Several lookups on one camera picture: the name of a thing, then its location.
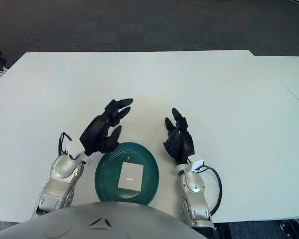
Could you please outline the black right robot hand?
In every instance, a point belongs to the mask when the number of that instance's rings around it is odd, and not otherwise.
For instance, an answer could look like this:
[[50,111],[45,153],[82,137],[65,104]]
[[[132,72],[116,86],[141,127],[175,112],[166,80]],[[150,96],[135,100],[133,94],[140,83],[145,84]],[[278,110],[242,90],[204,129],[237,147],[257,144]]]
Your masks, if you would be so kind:
[[186,164],[188,157],[195,154],[193,139],[187,130],[186,118],[176,108],[172,108],[171,112],[176,123],[174,125],[169,118],[165,118],[168,138],[163,145],[177,164]]

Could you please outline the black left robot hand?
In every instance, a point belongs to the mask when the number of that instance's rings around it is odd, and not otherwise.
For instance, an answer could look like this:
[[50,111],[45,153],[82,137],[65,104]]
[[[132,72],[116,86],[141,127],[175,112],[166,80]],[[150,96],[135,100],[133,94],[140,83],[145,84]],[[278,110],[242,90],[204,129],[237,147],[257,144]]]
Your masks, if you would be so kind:
[[104,112],[90,122],[79,138],[87,156],[95,152],[113,152],[118,147],[122,131],[119,123],[129,113],[132,102],[132,98],[112,100]]

